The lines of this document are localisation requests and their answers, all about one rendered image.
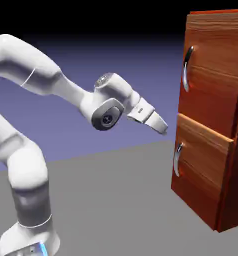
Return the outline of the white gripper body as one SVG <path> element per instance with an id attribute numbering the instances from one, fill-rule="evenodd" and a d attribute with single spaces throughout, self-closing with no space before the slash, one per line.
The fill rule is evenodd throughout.
<path id="1" fill-rule="evenodd" d="M 165 135 L 167 133 L 168 125 L 156 111 L 150 115 L 145 124 L 159 134 Z"/>

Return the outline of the small wooden cabinet door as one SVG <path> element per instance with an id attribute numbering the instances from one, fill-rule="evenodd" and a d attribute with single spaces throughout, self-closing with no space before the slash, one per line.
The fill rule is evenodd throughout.
<path id="1" fill-rule="evenodd" d="M 179 143 L 183 143 L 178 161 L 179 176 L 172 168 L 171 189 L 216 230 L 234 140 L 180 113 L 174 151 Z"/>

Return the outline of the large wooden cabinet door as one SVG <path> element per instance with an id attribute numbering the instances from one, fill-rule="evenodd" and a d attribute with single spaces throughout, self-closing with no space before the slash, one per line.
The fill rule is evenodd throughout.
<path id="1" fill-rule="evenodd" d="M 233 138 L 238 121 L 238 9 L 189 14 L 184 50 L 189 48 L 189 89 L 180 88 L 178 111 Z"/>

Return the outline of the reddish wooden cabinet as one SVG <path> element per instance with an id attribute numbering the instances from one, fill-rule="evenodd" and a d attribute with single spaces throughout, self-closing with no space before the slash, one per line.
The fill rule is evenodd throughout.
<path id="1" fill-rule="evenodd" d="M 238 9 L 187 16 L 171 189 L 211 229 L 238 226 Z"/>

